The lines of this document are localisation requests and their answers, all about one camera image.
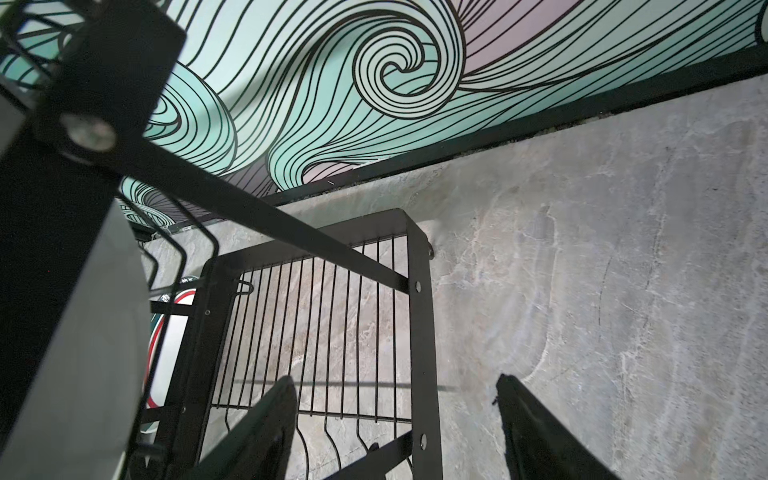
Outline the black wire dish rack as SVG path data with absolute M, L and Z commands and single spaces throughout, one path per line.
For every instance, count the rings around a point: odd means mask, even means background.
M 1 48 L 25 57 L 47 80 L 1 161 L 1 455 L 84 271 L 118 184 L 159 188 L 179 208 L 194 204 L 262 233 L 268 242 L 206 262 L 193 305 L 159 305 L 188 315 L 170 401 L 154 444 L 132 429 L 119 470 L 150 458 L 182 476 L 199 454 L 216 368 L 240 275 L 262 253 L 316 257 L 409 298 L 411 428 L 343 467 L 341 479 L 384 474 L 410 461 L 417 479 L 443 475 L 434 313 L 424 232 L 393 209 L 315 229 L 153 144 L 143 135 L 182 49 L 184 32 L 150 1 L 72 1 L 84 23 L 60 58 L 31 55 L 18 32 L 40 15 L 16 1 L 1 19 Z

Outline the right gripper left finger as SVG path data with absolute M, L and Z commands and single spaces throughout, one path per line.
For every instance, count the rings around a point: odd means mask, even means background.
M 184 479 L 283 479 L 297 423 L 297 392 L 281 377 Z

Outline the white plate green flower outline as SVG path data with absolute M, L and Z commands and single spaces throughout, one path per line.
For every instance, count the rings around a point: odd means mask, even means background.
M 64 310 L 8 446 L 4 479 L 115 479 L 142 395 L 148 286 L 114 202 Z

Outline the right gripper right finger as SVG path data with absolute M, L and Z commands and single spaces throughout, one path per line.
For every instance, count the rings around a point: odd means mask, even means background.
M 512 479 L 617 477 L 517 377 L 501 375 L 496 389 Z

